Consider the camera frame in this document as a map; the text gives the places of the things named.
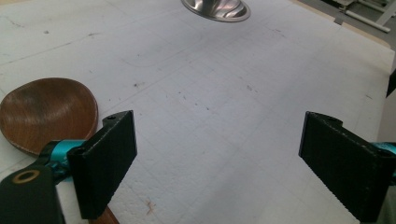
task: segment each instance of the screw hole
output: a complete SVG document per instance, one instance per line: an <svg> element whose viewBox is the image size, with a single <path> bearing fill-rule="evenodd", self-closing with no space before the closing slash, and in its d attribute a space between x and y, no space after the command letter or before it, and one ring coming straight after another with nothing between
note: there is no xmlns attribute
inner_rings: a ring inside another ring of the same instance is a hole
<svg viewBox="0 0 396 224"><path fill-rule="evenodd" d="M12 182L14 184L24 184L36 179L39 175L40 172L37 170L24 171L12 178Z"/></svg>

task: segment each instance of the stainless steel bowl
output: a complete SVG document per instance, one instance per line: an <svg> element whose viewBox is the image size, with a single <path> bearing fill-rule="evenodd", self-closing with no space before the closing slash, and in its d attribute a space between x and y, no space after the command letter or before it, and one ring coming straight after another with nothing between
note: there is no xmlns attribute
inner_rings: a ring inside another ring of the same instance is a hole
<svg viewBox="0 0 396 224"><path fill-rule="evenodd" d="M181 0L190 11L214 21L244 21L249 7L240 0Z"/></svg>

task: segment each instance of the wooden spoon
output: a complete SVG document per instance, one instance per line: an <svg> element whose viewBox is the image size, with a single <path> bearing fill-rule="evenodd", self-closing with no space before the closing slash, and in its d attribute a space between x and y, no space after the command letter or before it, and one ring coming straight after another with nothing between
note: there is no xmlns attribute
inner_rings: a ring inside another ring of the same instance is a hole
<svg viewBox="0 0 396 224"><path fill-rule="evenodd" d="M89 139L98 109L90 90L59 77L39 79L10 92L0 104L0 130L16 148L37 156L51 140ZM91 224L119 223L109 208Z"/></svg>

